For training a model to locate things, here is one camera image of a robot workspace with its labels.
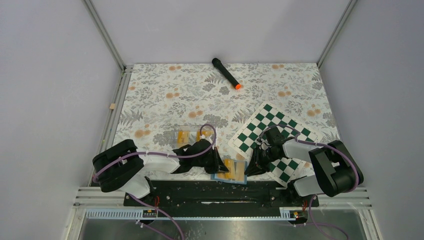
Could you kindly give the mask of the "orange credit card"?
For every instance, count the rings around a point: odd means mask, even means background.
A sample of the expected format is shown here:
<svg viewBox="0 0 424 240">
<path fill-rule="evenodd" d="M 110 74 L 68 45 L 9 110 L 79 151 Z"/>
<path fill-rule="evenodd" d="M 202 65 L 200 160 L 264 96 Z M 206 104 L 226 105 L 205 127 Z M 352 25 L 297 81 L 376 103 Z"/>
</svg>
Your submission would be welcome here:
<svg viewBox="0 0 424 240">
<path fill-rule="evenodd" d="M 224 174 L 225 179 L 235 180 L 236 179 L 236 165 L 235 165 L 234 160 L 227 158 L 227 159 L 224 160 L 224 164 L 228 169 L 228 172 L 226 172 Z"/>
<path fill-rule="evenodd" d="M 235 178 L 234 180 L 238 183 L 244 184 L 245 182 L 245 161 L 237 161 L 235 163 Z"/>
</svg>

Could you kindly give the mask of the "blue card holder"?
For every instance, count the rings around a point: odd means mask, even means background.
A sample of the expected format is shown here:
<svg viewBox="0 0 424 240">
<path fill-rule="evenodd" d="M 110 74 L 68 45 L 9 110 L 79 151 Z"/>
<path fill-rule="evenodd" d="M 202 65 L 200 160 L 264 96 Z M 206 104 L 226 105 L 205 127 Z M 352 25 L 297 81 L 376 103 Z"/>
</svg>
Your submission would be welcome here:
<svg viewBox="0 0 424 240">
<path fill-rule="evenodd" d="M 214 173 L 211 175 L 211 180 L 238 185 L 247 184 L 247 176 L 245 175 L 245 170 L 247 168 L 246 161 L 227 158 L 223 162 L 228 172 Z"/>
</svg>

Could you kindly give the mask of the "clear box with orange cards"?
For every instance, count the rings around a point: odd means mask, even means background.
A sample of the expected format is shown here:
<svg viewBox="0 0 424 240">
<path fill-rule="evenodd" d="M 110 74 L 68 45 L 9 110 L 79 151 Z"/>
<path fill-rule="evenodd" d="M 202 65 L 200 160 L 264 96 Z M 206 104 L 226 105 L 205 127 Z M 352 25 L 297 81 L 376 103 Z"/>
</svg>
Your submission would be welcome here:
<svg viewBox="0 0 424 240">
<path fill-rule="evenodd" d="M 192 124 L 175 125 L 173 133 L 175 148 L 180 148 L 185 145 L 193 145 L 201 139 L 206 139 L 212 143 L 216 136 L 214 130 L 210 126 Z"/>
</svg>

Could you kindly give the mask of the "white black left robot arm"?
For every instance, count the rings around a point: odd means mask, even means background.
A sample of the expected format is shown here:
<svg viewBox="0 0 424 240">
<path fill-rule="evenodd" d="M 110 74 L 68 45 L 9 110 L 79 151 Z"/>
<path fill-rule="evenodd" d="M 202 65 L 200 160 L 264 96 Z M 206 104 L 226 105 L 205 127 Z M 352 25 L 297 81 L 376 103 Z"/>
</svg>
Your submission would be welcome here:
<svg viewBox="0 0 424 240">
<path fill-rule="evenodd" d="M 140 152 L 132 139 L 126 139 L 96 155 L 92 163 L 95 169 L 92 180 L 99 184 L 102 192 L 121 190 L 136 197 L 144 206 L 155 200 L 147 172 L 183 174 L 194 167 L 204 168 L 208 174 L 229 172 L 218 150 L 206 139 L 171 153 Z"/>
</svg>

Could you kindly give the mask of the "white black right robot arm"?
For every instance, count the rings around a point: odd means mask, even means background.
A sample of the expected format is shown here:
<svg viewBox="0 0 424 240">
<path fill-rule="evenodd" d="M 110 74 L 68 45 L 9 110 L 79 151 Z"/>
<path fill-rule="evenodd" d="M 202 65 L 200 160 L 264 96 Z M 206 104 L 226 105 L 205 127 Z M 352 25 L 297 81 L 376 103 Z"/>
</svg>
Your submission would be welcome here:
<svg viewBox="0 0 424 240">
<path fill-rule="evenodd" d="M 298 159 L 312 164 L 314 174 L 291 180 L 287 184 L 287 201 L 301 205 L 307 196 L 334 197 L 355 190 L 364 175 L 352 155 L 340 140 L 330 143 L 311 142 L 295 136 L 284 137 L 280 125 L 272 125 L 259 136 L 245 175 L 255 176 L 271 171 L 270 164 L 281 159 Z"/>
</svg>

